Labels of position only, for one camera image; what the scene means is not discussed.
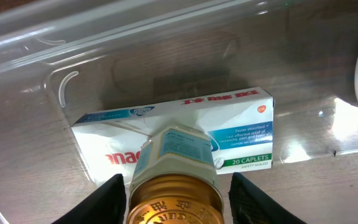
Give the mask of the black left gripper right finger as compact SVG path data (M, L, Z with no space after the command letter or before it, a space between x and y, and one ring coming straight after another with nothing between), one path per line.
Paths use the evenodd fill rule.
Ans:
M233 173L228 194L235 224L305 224L241 173Z

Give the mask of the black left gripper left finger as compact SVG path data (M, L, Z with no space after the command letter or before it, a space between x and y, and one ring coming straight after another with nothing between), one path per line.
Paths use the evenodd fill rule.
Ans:
M120 224L125 212L124 179L116 174L53 224Z

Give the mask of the gold lid balm jar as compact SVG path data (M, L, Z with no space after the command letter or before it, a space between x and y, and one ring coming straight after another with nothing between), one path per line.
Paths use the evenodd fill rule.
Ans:
M223 223L224 203L204 132L167 126L141 147L130 184L128 223Z

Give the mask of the white Panadol box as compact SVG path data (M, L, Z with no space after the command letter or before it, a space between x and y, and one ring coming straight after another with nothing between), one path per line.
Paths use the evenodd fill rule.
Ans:
M260 87L84 114L71 129L91 179L129 185L142 145L169 125L205 133L218 174L269 169L274 98Z

